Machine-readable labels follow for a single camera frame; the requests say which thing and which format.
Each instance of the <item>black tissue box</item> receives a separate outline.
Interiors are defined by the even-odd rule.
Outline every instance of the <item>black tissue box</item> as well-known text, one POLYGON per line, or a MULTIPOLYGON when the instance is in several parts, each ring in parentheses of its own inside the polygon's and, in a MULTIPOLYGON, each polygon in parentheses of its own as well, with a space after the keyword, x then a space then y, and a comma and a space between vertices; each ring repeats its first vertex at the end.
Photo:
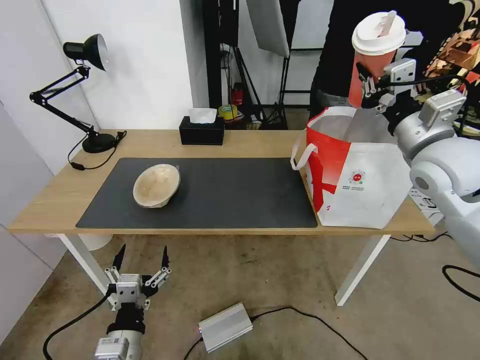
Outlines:
POLYGON ((222 145, 224 143, 224 119, 217 116, 213 123, 197 124, 184 116, 178 128, 182 145, 222 145))

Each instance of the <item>bowl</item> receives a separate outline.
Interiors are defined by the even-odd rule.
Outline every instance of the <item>bowl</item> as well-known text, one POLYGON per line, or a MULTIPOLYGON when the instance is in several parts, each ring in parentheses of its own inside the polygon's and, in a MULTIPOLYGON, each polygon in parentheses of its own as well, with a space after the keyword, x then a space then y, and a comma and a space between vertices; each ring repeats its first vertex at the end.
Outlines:
POLYGON ((143 208, 161 208, 180 186, 179 170, 169 164, 149 167, 133 185, 133 198, 143 208))

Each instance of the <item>lamp arm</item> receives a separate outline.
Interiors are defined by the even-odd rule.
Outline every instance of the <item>lamp arm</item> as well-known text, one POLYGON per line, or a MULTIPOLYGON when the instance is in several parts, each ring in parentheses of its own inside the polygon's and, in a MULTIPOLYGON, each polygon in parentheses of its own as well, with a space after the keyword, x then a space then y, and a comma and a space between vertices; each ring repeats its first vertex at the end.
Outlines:
POLYGON ((85 133, 89 135, 94 135, 97 132, 94 129, 93 125, 86 124, 85 122, 79 121, 76 118, 64 113, 63 111, 57 109, 55 106, 49 104, 49 99, 57 96, 58 94, 63 93, 64 91, 70 89, 71 87, 81 83, 85 79, 89 78, 89 72, 90 68, 85 65, 80 65, 77 67, 75 70, 72 72, 68 73, 67 75, 61 77, 57 81, 52 82, 51 84, 45 86, 44 88, 34 91, 30 94, 30 100, 37 104, 40 105, 42 108, 48 110, 49 112, 57 115, 59 118, 62 118, 63 120, 69 122, 73 126, 79 128, 80 130, 84 131, 85 133), (61 83, 62 81, 74 76, 75 74, 79 74, 81 78, 75 80, 74 82, 68 84, 67 86, 60 87, 60 88, 53 88, 55 85, 61 83))

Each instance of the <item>tissue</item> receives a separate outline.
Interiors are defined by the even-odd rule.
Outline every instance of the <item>tissue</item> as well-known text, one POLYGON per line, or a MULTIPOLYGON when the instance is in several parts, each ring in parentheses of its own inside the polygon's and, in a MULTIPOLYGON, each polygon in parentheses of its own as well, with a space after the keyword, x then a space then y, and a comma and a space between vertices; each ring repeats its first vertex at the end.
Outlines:
POLYGON ((217 109, 191 108, 188 109, 188 116, 192 124, 213 124, 217 116, 217 109))

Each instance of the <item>red paper cup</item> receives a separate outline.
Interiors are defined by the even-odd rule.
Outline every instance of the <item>red paper cup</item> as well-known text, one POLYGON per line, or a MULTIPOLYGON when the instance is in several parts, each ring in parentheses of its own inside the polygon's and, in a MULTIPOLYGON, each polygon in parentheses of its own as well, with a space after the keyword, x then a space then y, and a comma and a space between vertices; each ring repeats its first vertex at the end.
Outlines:
POLYGON ((395 51, 405 42, 404 20, 396 15, 389 32, 381 36, 387 12, 377 12, 364 18, 353 31, 351 42, 355 49, 351 72, 348 101, 355 108, 362 106, 362 82, 359 79, 357 63, 366 67, 373 75, 373 80, 384 74, 384 67, 392 62, 395 51))

